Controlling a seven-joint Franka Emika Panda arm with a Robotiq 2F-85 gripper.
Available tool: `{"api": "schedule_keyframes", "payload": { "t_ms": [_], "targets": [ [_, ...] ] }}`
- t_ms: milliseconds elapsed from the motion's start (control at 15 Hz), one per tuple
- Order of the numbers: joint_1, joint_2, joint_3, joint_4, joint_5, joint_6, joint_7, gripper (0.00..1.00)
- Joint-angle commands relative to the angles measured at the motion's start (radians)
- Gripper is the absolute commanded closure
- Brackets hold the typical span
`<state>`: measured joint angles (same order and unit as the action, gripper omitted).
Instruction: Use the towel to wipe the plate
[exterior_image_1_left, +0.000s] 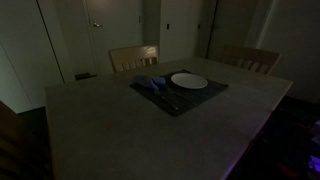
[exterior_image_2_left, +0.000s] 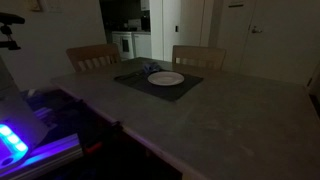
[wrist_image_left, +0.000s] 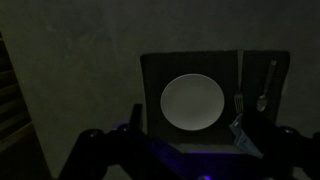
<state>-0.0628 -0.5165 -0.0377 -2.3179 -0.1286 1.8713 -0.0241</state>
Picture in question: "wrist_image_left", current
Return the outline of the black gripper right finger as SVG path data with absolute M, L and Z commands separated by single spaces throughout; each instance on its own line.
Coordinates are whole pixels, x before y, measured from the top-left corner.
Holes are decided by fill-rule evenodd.
M 258 111 L 242 115 L 241 127 L 263 154 L 267 164 L 279 169 L 302 168 L 311 180 L 320 180 L 320 132 L 305 137 L 288 126 L 277 126 Z

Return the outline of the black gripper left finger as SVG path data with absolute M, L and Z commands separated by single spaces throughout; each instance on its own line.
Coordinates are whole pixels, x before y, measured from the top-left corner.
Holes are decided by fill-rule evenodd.
M 108 168 L 120 165 L 132 180 L 170 180 L 174 172 L 163 161 L 157 142 L 142 132 L 142 104 L 135 104 L 128 123 L 108 133 L 83 131 L 58 180 L 103 180 Z

